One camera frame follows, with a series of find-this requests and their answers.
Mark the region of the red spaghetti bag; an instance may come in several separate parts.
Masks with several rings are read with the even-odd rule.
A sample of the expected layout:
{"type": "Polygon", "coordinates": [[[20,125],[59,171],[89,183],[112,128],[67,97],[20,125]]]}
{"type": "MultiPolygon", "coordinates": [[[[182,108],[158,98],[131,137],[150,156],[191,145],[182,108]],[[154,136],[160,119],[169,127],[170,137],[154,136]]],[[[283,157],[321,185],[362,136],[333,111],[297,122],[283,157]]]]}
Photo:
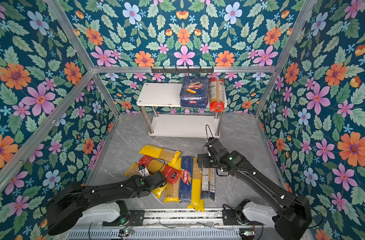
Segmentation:
{"type": "Polygon", "coordinates": [[[181,170],[169,166],[167,161],[154,159],[149,156],[143,156],[138,165],[144,165],[151,175],[156,172],[161,172],[167,182],[172,185],[175,185],[179,181],[182,174],[181,170]]]}

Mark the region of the red-edged spaghetti bag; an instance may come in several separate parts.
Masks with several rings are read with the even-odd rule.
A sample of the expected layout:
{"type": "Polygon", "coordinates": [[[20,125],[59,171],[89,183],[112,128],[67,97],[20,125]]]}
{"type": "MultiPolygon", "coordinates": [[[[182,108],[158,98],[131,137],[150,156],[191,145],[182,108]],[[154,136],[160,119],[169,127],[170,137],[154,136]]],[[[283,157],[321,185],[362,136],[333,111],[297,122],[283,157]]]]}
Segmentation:
{"type": "Polygon", "coordinates": [[[225,112],[225,86],[224,80],[211,79],[209,83],[209,108],[214,113],[225,112]]]}

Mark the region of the blue Barilla pasta bag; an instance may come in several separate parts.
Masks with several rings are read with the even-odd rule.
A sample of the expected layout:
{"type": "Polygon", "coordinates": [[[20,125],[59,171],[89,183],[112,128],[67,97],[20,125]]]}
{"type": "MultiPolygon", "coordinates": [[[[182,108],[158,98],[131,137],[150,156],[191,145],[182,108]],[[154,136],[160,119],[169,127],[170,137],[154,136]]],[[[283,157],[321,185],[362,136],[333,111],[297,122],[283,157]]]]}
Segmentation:
{"type": "Polygon", "coordinates": [[[209,99],[208,77],[185,76],[180,91],[180,106],[206,108],[209,99]]]}

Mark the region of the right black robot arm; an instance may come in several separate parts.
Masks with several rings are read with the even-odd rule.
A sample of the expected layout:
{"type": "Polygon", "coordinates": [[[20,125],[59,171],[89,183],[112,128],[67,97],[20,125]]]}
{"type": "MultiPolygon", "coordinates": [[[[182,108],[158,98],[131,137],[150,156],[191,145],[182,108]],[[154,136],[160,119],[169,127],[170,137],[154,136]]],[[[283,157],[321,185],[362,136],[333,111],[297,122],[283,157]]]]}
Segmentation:
{"type": "Polygon", "coordinates": [[[226,210],[236,223],[261,223],[274,227],[284,240],[300,240],[312,223],[307,197],[293,193],[272,182],[237,151],[228,152],[219,139],[210,137],[206,154],[197,156],[200,168],[215,169],[243,181],[259,194],[267,206],[245,199],[236,208],[226,210]]]}

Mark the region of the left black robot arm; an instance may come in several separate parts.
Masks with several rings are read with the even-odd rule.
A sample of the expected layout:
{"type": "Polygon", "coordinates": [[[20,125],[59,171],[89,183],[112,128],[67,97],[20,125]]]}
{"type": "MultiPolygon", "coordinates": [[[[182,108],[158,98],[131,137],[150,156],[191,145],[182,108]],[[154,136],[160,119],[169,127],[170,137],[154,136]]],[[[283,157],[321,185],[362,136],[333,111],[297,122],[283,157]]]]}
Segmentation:
{"type": "Polygon", "coordinates": [[[48,235],[55,236],[70,230],[85,215],[83,212],[93,207],[121,199],[146,197],[166,183],[162,172],[157,171],[151,176],[133,175],[122,182],[106,185],[71,184],[55,195],[46,206],[48,235]]]}

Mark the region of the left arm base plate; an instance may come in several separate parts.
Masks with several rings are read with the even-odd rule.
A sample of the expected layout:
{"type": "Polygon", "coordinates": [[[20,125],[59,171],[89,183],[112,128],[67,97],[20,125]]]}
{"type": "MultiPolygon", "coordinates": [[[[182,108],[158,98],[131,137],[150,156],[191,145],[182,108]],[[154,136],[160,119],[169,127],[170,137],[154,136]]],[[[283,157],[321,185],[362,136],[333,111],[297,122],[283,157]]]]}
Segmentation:
{"type": "Polygon", "coordinates": [[[145,218],[144,210],[129,210],[127,213],[120,214],[111,223],[103,222],[104,227],[139,227],[143,225],[145,218]]]}

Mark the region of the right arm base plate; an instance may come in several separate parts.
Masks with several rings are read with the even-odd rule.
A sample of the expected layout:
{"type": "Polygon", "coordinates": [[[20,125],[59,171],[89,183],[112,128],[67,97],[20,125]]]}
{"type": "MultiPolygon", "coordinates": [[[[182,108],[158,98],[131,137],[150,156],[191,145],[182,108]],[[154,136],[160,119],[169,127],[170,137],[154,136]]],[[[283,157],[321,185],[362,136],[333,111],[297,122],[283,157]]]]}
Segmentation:
{"type": "Polygon", "coordinates": [[[262,223],[254,222],[248,220],[241,210],[236,207],[231,207],[227,204],[222,205],[222,219],[223,224],[225,226],[235,226],[235,225],[241,225],[241,226],[247,226],[247,225],[257,225],[262,226],[262,223]]]}

